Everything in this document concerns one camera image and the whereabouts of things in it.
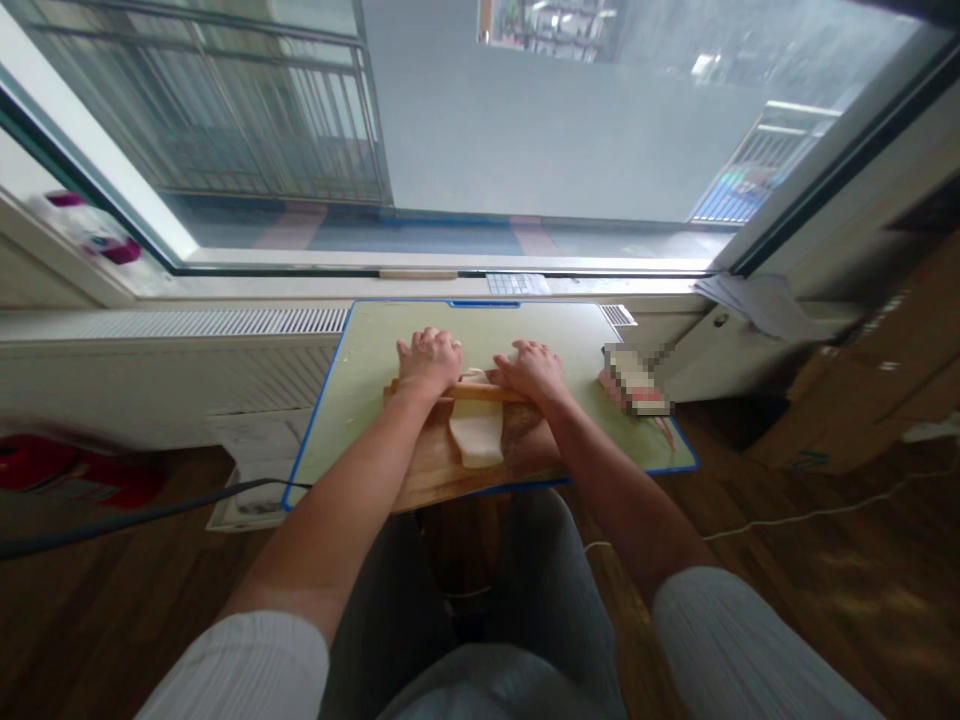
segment rolling pin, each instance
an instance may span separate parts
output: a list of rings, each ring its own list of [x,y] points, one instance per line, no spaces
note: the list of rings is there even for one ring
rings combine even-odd
[[[398,387],[400,387],[400,379],[394,378],[390,383],[390,391],[395,393]],[[489,402],[531,402],[530,398],[521,395],[516,390],[482,383],[456,383],[443,394],[443,397],[454,400],[487,400]]]

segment person's left hand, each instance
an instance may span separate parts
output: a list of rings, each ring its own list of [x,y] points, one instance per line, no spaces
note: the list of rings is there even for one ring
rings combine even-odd
[[[450,333],[428,327],[415,332],[408,347],[397,340],[400,355],[400,387],[410,388],[436,400],[460,379],[463,348]]]

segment radiator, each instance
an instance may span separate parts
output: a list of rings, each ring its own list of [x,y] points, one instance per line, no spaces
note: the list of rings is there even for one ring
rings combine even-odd
[[[603,306],[615,325],[622,306]],[[312,408],[349,308],[0,313],[0,435],[216,444],[211,415]]]

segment white sleeve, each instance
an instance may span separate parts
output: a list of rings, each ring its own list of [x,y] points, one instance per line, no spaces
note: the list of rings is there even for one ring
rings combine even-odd
[[[880,718],[749,585],[699,567],[667,580],[653,624],[695,718]]]
[[[137,720],[316,720],[328,667],[323,636],[303,618],[230,615],[194,640]]]

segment metal railing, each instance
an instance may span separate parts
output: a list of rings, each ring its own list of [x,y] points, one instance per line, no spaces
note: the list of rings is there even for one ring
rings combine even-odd
[[[690,220],[747,223],[840,115],[839,110],[768,102]]]
[[[361,39],[144,2],[5,2],[158,191],[389,204]]]

